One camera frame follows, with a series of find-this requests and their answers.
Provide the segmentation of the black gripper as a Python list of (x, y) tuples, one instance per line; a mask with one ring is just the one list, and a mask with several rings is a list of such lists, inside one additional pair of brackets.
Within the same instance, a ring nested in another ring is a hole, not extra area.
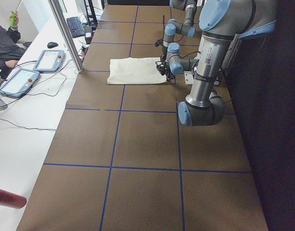
[(166, 59), (167, 58), (167, 47), (162, 47), (162, 59)]
[(171, 70), (168, 67), (164, 68), (164, 73), (165, 73), (165, 76), (166, 76), (167, 80), (174, 79), (174, 74), (171, 72)]

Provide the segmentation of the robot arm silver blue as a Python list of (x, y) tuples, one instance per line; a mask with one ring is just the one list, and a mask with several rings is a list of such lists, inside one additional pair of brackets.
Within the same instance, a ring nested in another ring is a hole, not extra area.
[(192, 38), (195, 35), (194, 17), (197, 11), (195, 0), (171, 0), (170, 7), (185, 12), (184, 22), (179, 23), (176, 19), (170, 19), (163, 30), (163, 38), (160, 40), (163, 55), (161, 61), (165, 61), (170, 43), (174, 42), (175, 34)]
[[(202, 10), (199, 28), (202, 37), (196, 59), (179, 55), (175, 34), (193, 37), (197, 6)], [(254, 39), (270, 34), (276, 24), (275, 0), (172, 0), (172, 8), (185, 11), (184, 23), (171, 19), (163, 36), (163, 63), (173, 76), (193, 71), (191, 92), (178, 106), (180, 122), (185, 126), (210, 126), (219, 123), (224, 102), (213, 89), (218, 71), (235, 35)]]

